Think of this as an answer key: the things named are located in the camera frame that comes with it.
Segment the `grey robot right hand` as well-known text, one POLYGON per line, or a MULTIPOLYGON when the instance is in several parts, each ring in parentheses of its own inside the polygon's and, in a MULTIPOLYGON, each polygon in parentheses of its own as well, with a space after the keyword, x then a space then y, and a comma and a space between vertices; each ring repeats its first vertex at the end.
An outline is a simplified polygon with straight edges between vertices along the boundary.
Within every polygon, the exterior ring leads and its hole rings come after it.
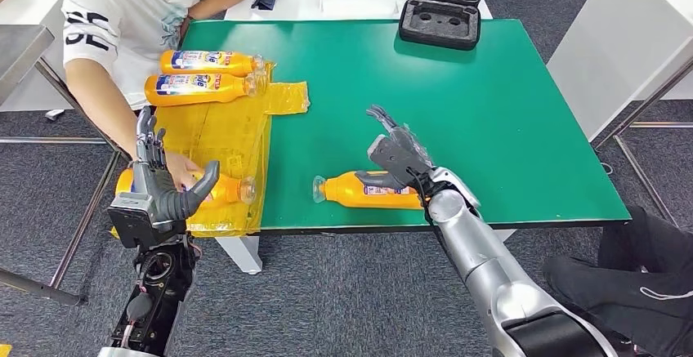
POLYGON ((367 149, 368 158, 382 172, 357 171, 357 179, 364 185, 395 190, 411 187, 420 194, 423 175, 433 168, 426 149, 406 125, 397 123, 383 107, 371 105, 366 114, 379 121, 386 130, 367 149))

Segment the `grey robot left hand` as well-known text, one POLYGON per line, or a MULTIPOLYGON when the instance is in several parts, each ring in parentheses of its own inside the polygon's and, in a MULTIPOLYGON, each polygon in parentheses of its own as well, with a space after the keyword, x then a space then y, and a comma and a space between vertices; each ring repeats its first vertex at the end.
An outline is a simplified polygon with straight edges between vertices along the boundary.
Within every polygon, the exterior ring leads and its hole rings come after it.
POLYGON ((186 156, 164 149, 166 130, 155 131, 155 125, 153 108, 141 109, 132 161, 135 189, 151 197, 154 222, 184 221, 211 194, 221 175, 220 163, 212 160, 201 168, 186 156))

